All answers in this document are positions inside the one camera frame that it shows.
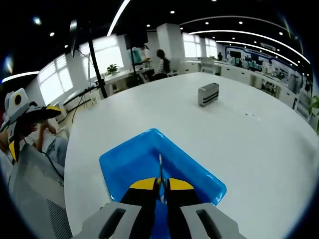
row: black pole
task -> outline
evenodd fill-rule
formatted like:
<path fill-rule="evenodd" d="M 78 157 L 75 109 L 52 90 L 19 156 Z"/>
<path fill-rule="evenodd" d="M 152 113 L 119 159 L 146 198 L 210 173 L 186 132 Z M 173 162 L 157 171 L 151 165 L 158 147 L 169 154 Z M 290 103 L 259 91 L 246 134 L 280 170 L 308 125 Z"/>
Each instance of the black pole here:
<path fill-rule="evenodd" d="M 89 22 L 89 47 L 90 47 L 90 52 L 91 52 L 91 56 L 92 56 L 92 62 L 93 62 L 93 66 L 94 66 L 94 70 L 96 73 L 96 77 L 98 78 L 98 83 L 99 83 L 99 87 L 101 88 L 101 92 L 103 95 L 103 98 L 107 98 L 107 94 L 105 91 L 105 82 L 104 80 L 102 80 L 101 75 L 100 75 L 100 71 L 98 68 L 98 63 L 96 62 L 96 58 L 95 58 L 95 52 L 94 52 L 94 48 L 93 48 L 93 41 L 92 41 L 92 29 L 91 29 L 91 22 Z"/>
<path fill-rule="evenodd" d="M 135 62 L 134 62 L 134 57 L 133 57 L 133 50 L 132 50 L 132 48 L 130 48 L 130 51 L 131 51 L 131 58 L 132 58 L 132 66 L 133 66 L 134 76 L 136 77 Z"/>

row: potted plant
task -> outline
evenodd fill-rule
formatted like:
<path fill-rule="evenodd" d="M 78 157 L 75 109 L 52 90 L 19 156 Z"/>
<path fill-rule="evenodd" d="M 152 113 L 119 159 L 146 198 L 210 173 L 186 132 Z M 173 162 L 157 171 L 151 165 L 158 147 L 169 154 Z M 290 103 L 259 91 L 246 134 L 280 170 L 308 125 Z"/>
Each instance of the potted plant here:
<path fill-rule="evenodd" d="M 313 109 L 319 109 L 319 97 L 318 96 L 313 96 L 311 98 L 310 104 L 309 104 L 309 115 L 317 117 L 319 116 L 319 111 L 317 110 L 316 113 L 313 112 Z M 317 134 L 319 134 L 319 120 L 317 123 Z"/>
<path fill-rule="evenodd" d="M 118 66 L 116 64 L 111 64 L 108 68 L 108 75 L 115 75 L 117 70 L 118 70 Z"/>

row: desk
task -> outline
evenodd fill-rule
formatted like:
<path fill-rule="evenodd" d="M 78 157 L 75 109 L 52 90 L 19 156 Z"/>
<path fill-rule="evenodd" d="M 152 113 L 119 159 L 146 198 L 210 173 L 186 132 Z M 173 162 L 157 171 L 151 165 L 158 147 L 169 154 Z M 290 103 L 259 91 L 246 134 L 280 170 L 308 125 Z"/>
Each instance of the desk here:
<path fill-rule="evenodd" d="M 140 74 L 142 72 L 144 72 L 145 70 L 136 70 L 136 74 Z M 123 80 L 123 79 L 126 79 L 128 78 L 129 76 L 133 76 L 134 75 L 134 71 L 133 70 L 125 70 L 125 71 L 120 71 L 114 75 L 107 75 L 106 77 L 104 77 L 104 81 L 106 82 L 106 93 L 108 96 L 111 96 L 114 94 L 114 91 L 113 91 L 113 86 L 112 84 L 117 82 L 117 81 L 120 81 L 120 80 Z"/>
<path fill-rule="evenodd" d="M 219 99 L 197 103 L 216 82 Z M 204 73 L 165 78 L 120 92 L 78 113 L 66 154 L 64 192 L 72 233 L 110 202 L 99 157 L 157 128 L 227 186 L 218 208 L 252 239 L 279 239 L 294 226 L 316 184 L 314 130 L 277 99 Z"/>

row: blue tray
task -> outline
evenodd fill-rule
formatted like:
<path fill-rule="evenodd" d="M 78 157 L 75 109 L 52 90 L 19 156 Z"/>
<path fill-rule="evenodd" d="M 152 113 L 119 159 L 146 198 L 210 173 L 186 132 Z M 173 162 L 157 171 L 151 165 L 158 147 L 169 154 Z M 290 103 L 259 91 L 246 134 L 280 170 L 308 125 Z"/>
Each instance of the blue tray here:
<path fill-rule="evenodd" d="M 162 154 L 164 179 L 176 178 L 190 183 L 203 203 L 217 205 L 226 186 L 200 166 L 157 129 L 150 129 L 100 157 L 101 170 L 111 199 L 120 202 L 136 181 L 159 177 L 159 155 Z M 167 207 L 157 201 L 152 239 L 169 239 Z"/>

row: window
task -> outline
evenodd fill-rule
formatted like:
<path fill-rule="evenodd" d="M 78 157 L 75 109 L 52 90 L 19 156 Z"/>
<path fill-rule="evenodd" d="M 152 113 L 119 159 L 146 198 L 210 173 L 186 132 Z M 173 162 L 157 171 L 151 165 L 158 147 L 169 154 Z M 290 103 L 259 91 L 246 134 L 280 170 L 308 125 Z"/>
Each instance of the window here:
<path fill-rule="evenodd" d="M 216 41 L 205 38 L 205 44 L 206 44 L 206 56 L 207 57 L 213 56 L 217 59 L 218 52 L 217 52 Z"/>
<path fill-rule="evenodd" d="M 201 57 L 200 38 L 197 35 L 183 33 L 185 57 Z"/>
<path fill-rule="evenodd" d="M 111 64 L 116 64 L 118 67 L 123 67 L 123 60 L 121 56 L 120 47 L 118 45 L 117 37 L 115 35 L 109 37 L 101 37 L 93 40 L 93 47 L 95 52 L 96 62 L 101 74 L 107 72 L 107 68 Z M 89 56 L 89 43 L 80 46 L 82 54 Z M 86 79 L 88 76 L 88 58 L 82 56 L 82 65 L 84 68 Z M 96 77 L 96 73 L 92 64 L 92 57 L 90 56 L 90 78 Z"/>
<path fill-rule="evenodd" d="M 65 55 L 56 58 L 43 68 L 38 75 L 38 82 L 44 102 L 47 105 L 73 88 Z"/>

